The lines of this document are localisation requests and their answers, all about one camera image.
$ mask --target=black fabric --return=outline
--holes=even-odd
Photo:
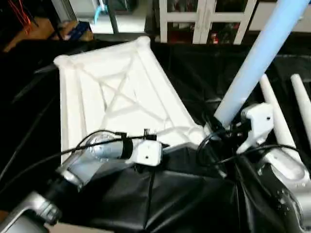
[[[0,169],[23,138],[29,137],[0,188],[18,171],[60,151],[59,76],[51,66],[54,57],[113,44],[24,41],[9,54],[1,54],[5,146]],[[188,112],[201,125],[217,108],[250,49],[151,46]],[[283,48],[267,70],[295,143],[307,154],[310,149],[289,78],[299,73],[310,95],[310,64],[310,48]],[[245,105],[261,101],[257,87]],[[269,141],[275,142],[273,135]],[[220,151],[219,157],[226,153]],[[223,179],[219,171],[198,166],[194,154],[193,149],[181,148],[163,155],[163,164],[156,170],[129,168],[94,181],[75,200],[76,205],[64,212],[63,221],[117,232],[285,232],[274,201],[248,160],[229,164],[229,176]],[[12,209],[29,191],[42,186],[59,161],[34,169],[0,193],[0,208]]]

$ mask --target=white bracket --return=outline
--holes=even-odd
[[[245,152],[251,146],[263,143],[273,129],[273,109],[270,104],[261,103],[249,106],[242,111],[242,117],[250,120],[251,130],[248,138],[240,145],[237,154]]]

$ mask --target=glass door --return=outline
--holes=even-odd
[[[206,0],[160,0],[161,42],[199,43]]]

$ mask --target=white cylinder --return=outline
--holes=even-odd
[[[215,117],[228,126],[264,74],[310,0],[278,0],[264,29],[233,80]]]
[[[298,102],[301,118],[311,146],[311,102],[299,74],[291,76],[294,92]]]
[[[293,140],[290,129],[287,126],[286,120],[278,104],[276,96],[270,85],[268,77],[264,74],[260,80],[260,87],[264,99],[267,103],[271,104],[273,107],[273,118],[274,118],[274,133],[276,135],[276,140],[279,144],[289,145],[291,147],[296,147]],[[290,149],[284,149],[293,159],[301,163],[299,153]]]

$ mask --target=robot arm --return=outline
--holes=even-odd
[[[242,118],[250,121],[248,138],[237,150],[243,153],[250,146],[263,143],[273,129],[273,110],[262,103],[243,109]],[[311,232],[311,179],[306,166],[294,159],[288,150],[273,149],[259,161],[259,175],[279,200],[278,211],[285,219],[289,232]],[[271,165],[269,171],[264,167]]]
[[[93,135],[87,144],[107,140],[107,134]],[[92,179],[122,170],[132,164],[157,166],[161,162],[162,145],[144,139],[123,139],[77,150],[56,170],[46,191],[32,192],[0,225],[0,233],[33,232],[48,230],[44,223],[54,225],[61,217],[61,209]]]

